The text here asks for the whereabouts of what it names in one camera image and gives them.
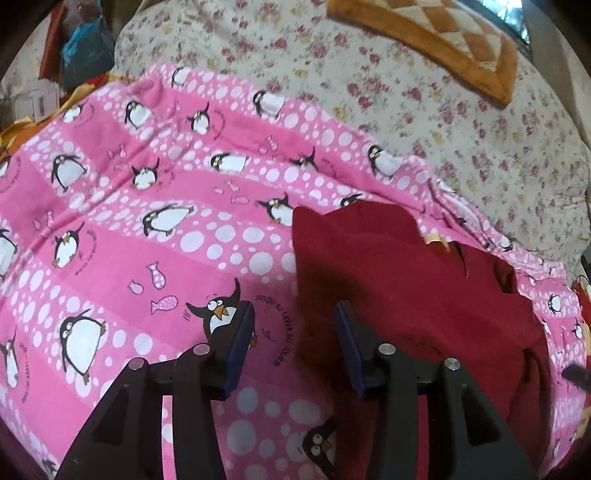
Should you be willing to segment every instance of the floral fabric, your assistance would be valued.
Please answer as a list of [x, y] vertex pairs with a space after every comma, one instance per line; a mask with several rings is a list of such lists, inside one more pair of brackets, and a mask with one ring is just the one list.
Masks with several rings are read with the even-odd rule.
[[171, 0], [121, 32], [115, 73], [157, 60], [247, 78], [319, 104], [396, 155], [423, 157], [494, 226], [574, 271], [589, 244], [589, 150], [519, 58], [504, 110], [405, 45], [326, 18], [324, 0]]

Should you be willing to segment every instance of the checkered pillow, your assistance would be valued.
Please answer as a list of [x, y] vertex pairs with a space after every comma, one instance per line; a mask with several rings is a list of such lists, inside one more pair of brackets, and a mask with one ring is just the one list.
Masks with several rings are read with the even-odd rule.
[[511, 101], [515, 43], [454, 0], [329, 0], [328, 12], [408, 43], [469, 85]]

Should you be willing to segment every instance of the metal screw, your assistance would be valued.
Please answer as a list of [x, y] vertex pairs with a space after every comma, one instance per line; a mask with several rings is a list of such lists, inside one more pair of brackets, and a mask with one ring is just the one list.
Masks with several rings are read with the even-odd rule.
[[137, 356], [135, 358], [132, 358], [127, 364], [127, 366], [132, 370], [139, 370], [144, 366], [144, 362], [145, 360], [143, 358]]
[[457, 358], [446, 358], [443, 364], [452, 372], [459, 370], [462, 364]]
[[379, 353], [383, 355], [393, 355], [396, 353], [396, 347], [391, 343], [382, 343], [378, 347]]
[[211, 347], [206, 343], [198, 343], [193, 347], [193, 353], [195, 355], [207, 355], [211, 351]]

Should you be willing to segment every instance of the red towel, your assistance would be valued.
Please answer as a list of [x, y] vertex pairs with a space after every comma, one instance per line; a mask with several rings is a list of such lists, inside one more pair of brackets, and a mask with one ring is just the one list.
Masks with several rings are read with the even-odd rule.
[[[336, 471], [365, 477], [375, 406], [348, 386], [334, 327], [335, 304], [349, 300], [359, 320], [410, 356], [460, 359], [506, 419], [534, 466], [547, 450], [550, 370], [542, 326], [515, 273], [489, 253], [425, 245], [403, 208], [358, 201], [324, 216], [294, 212], [293, 245], [305, 327], [303, 362], [335, 392]], [[428, 432], [420, 408], [418, 479], [426, 478]]]

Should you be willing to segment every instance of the penguin print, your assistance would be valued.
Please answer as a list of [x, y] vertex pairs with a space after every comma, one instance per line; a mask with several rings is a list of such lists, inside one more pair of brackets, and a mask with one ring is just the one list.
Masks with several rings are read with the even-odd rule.
[[252, 97], [252, 103], [259, 116], [266, 114], [273, 118], [279, 118], [279, 112], [283, 108], [286, 98], [281, 95], [259, 90]]
[[88, 370], [95, 359], [99, 340], [106, 332], [106, 323], [99, 323], [87, 317], [85, 310], [76, 317], [66, 318], [60, 325], [61, 357], [66, 371], [66, 362], [84, 379], [87, 385], [90, 378]]
[[6, 175], [11, 159], [12, 157], [10, 155], [0, 158], [0, 179]]
[[368, 159], [374, 175], [380, 173], [388, 179], [391, 179], [403, 164], [401, 158], [392, 156], [377, 145], [369, 147]]
[[293, 224], [294, 209], [289, 204], [287, 193], [282, 199], [271, 199], [266, 202], [257, 200], [256, 202], [267, 209], [267, 214], [271, 217], [271, 222], [279, 223], [279, 225], [283, 226], [291, 226]]
[[54, 267], [64, 268], [74, 260], [80, 246], [82, 227], [84, 227], [84, 222], [78, 227], [78, 230], [68, 230], [62, 236], [56, 237], [56, 249], [53, 254], [53, 262], [51, 262]]
[[558, 313], [560, 311], [560, 297], [558, 295], [550, 295], [550, 298], [548, 299], [548, 308], [553, 313]]
[[4, 356], [4, 366], [6, 367], [6, 377], [8, 386], [16, 388], [18, 385], [18, 363], [14, 350], [14, 341], [17, 338], [17, 326], [14, 326], [14, 335], [6, 341], [6, 345], [0, 343], [0, 352]]
[[342, 199], [340, 201], [340, 207], [348, 207], [349, 205], [351, 205], [352, 203], [357, 202], [357, 200], [359, 200], [359, 197], [363, 196], [362, 193], [355, 193], [353, 195], [350, 195], [348, 197], [345, 197], [344, 199]]
[[148, 236], [151, 231], [156, 231], [164, 232], [166, 236], [170, 236], [177, 225], [194, 211], [194, 206], [178, 207], [175, 205], [167, 205], [161, 209], [153, 210], [142, 218], [144, 235]]
[[316, 149], [312, 147], [312, 153], [309, 156], [301, 155], [300, 158], [297, 160], [290, 160], [291, 163], [297, 165], [298, 167], [308, 168], [308, 166], [312, 167], [314, 170], [319, 171], [316, 163], [314, 162], [314, 155], [316, 153]]
[[58, 155], [53, 159], [51, 183], [57, 180], [64, 193], [88, 171], [88, 168], [82, 165], [79, 160], [75, 155], [65, 154]]
[[214, 155], [211, 160], [211, 166], [217, 171], [233, 171], [240, 173], [244, 170], [248, 157], [245, 155], [238, 155], [235, 153], [220, 153]]
[[331, 417], [304, 436], [302, 448], [307, 457], [317, 465], [329, 480], [336, 480], [335, 472], [336, 422]]
[[8, 231], [6, 228], [0, 228], [0, 280], [2, 281], [18, 251], [18, 245], [6, 236]]
[[203, 110], [195, 112], [193, 116], [188, 116], [187, 120], [191, 122], [191, 130], [198, 135], [206, 135], [209, 133], [211, 128], [209, 119], [209, 102]]
[[173, 72], [173, 78], [171, 81], [171, 87], [183, 87], [185, 80], [187, 80], [187, 75], [191, 72], [189, 67], [178, 67]]
[[137, 100], [131, 100], [125, 105], [125, 123], [129, 122], [136, 129], [146, 123], [151, 116], [152, 111]]
[[158, 180], [158, 167], [160, 166], [160, 159], [156, 161], [153, 167], [135, 168], [131, 167], [134, 174], [134, 179], [131, 187], [136, 190], [147, 190]]
[[510, 252], [513, 250], [513, 242], [503, 235], [501, 241], [499, 242], [499, 247], [503, 249], [503, 252]]
[[574, 324], [574, 329], [571, 330], [574, 333], [575, 337], [581, 340], [583, 338], [583, 328], [579, 322]]

